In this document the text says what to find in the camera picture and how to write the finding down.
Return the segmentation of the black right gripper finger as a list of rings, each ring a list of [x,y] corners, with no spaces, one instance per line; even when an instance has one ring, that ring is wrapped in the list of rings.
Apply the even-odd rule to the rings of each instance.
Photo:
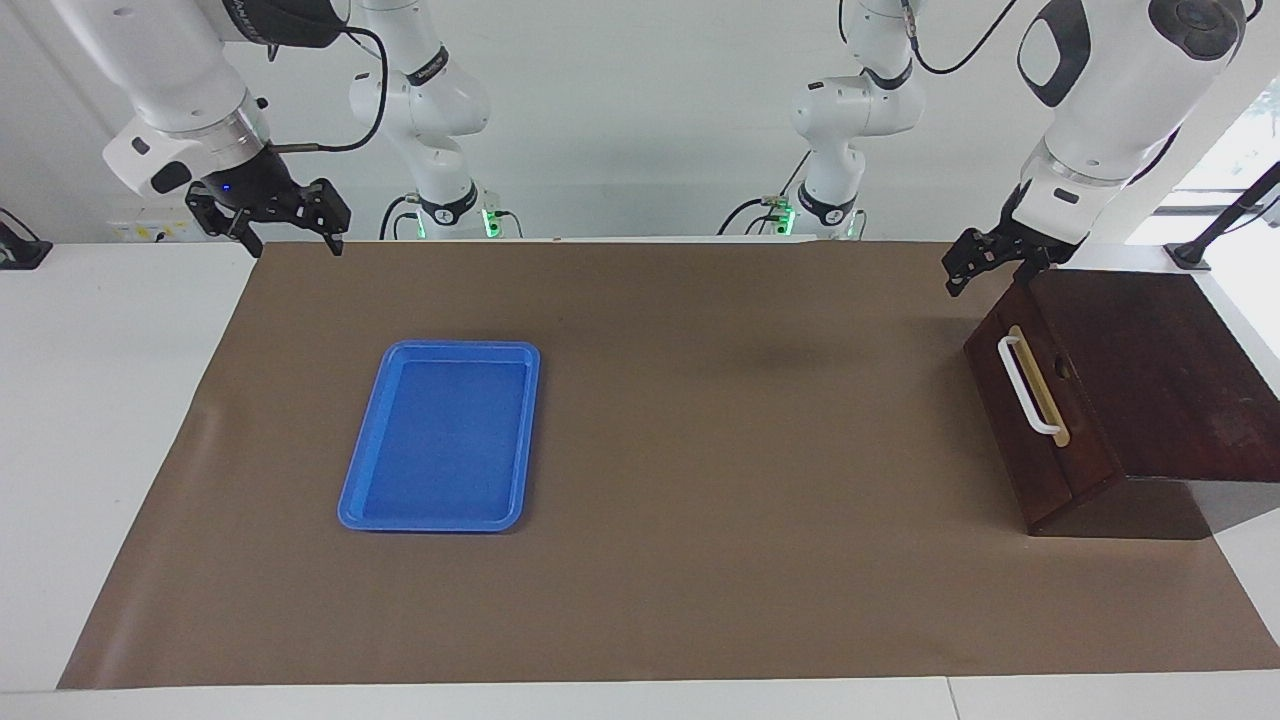
[[[252,217],[246,210],[227,215],[209,187],[188,187],[186,205],[200,228],[211,237],[227,237],[244,247],[251,258],[261,258],[264,246],[251,225]]]
[[[333,256],[344,251],[352,213],[337,187],[319,178],[305,187],[305,228],[319,234]]]

